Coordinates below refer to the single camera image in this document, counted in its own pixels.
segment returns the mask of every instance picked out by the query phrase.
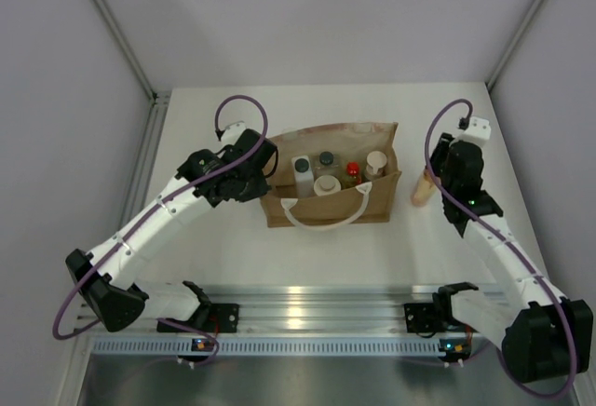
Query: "bag handle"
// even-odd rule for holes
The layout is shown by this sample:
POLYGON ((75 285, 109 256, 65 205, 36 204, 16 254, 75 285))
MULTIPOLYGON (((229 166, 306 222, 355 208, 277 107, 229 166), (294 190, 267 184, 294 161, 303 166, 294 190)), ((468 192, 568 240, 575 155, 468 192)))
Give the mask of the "bag handle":
POLYGON ((322 226, 309 226, 308 224, 300 223, 290 212, 290 209, 293 208, 296 205, 296 203, 298 203, 297 198, 281 198, 281 207, 283 208, 283 213, 286 214, 286 218, 288 219, 288 221, 290 221, 290 223, 292 223, 296 227, 305 229, 307 231, 331 231, 332 229, 336 229, 340 226, 343 226, 344 224, 353 223, 358 218, 360 218, 360 216, 364 213, 364 211, 369 205, 369 198, 372 189, 373 183, 363 183, 357 185, 356 190, 358 190, 362 194, 362 204, 360 205, 359 209, 356 212, 354 212, 354 214, 352 214, 345 220, 342 220, 341 222, 334 224, 325 224, 322 226))

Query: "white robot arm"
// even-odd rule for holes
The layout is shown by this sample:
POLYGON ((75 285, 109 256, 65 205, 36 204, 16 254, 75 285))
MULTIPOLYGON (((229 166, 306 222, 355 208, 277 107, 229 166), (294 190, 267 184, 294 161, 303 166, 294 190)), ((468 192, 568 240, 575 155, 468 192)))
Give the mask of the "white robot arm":
POLYGON ((488 121, 472 116, 460 128, 465 130, 457 138, 441 135, 427 166, 440 178, 445 217, 490 270, 508 305, 490 301, 471 283, 447 285, 433 295, 435 316, 427 318, 434 324, 424 328, 472 327, 501 349, 509 372, 521 383, 569 374, 574 360, 576 372, 584 372, 591 310, 582 300, 567 299, 540 272, 501 208, 482 190, 481 148, 490 138, 488 121))
POLYGON ((277 153, 277 147, 265 139, 243 163, 188 190, 189 183, 244 156, 260 138, 241 122, 232 124, 220 136, 221 152, 192 153, 156 199, 120 231, 89 252, 75 250, 67 257, 75 283, 91 268, 97 269, 79 292, 109 332, 118 332, 138 318, 174 319, 197 329, 206 320, 210 301, 194 283, 155 283, 137 277, 160 248, 198 216, 222 201, 245 202, 270 189, 263 169, 277 153))

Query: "white wall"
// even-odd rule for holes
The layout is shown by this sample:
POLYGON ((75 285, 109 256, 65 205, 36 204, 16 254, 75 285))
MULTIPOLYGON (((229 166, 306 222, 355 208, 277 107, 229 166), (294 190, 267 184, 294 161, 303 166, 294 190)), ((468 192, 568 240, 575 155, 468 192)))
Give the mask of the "white wall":
POLYGON ((484 81, 531 0, 108 0, 158 88, 484 81))
POLYGON ((549 274, 594 311, 595 1, 548 0, 493 92, 549 274))
POLYGON ((0 0, 0 402, 43 405, 72 287, 116 227, 148 101, 89 0, 0 0))

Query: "bottle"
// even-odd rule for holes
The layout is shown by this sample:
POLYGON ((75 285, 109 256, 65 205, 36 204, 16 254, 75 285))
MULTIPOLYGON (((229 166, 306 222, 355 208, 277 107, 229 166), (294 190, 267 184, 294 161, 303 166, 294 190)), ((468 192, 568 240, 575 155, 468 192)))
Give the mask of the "bottle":
POLYGON ((416 186, 413 189, 410 200, 417 208, 422 208, 427 204, 429 199, 435 194, 436 191, 437 186, 433 183, 432 179, 430 178, 430 173, 425 167, 422 174, 420 175, 420 178, 418 178, 418 183, 416 183, 416 186))
POLYGON ((360 166, 358 162, 348 162, 345 166, 344 188, 351 189, 358 184, 362 184, 362 177, 360 176, 360 166))
POLYGON ((320 178, 323 175, 341 176, 340 158, 338 155, 325 151, 319 155, 312 156, 311 159, 315 178, 320 178))
POLYGON ((339 180, 331 175, 323 175, 315 181, 315 195, 324 196, 335 194, 342 190, 339 180))
POLYGON ((294 181, 296 184, 296 196, 308 198, 313 195, 315 175, 310 166, 308 156, 297 156, 291 159, 294 168, 294 181))
POLYGON ((370 152, 366 156, 366 169, 364 170, 364 178, 367 181, 378 180, 383 177, 385 166, 387 165, 387 156, 383 152, 370 152))

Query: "white connector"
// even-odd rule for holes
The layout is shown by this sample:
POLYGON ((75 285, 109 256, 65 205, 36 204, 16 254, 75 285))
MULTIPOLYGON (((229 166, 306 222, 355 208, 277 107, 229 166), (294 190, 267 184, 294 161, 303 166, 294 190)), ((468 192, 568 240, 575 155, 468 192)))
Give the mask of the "white connector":
POLYGON ((491 124, 481 117, 472 116, 467 129, 457 137, 458 141, 475 143, 482 148, 491 139, 491 124))

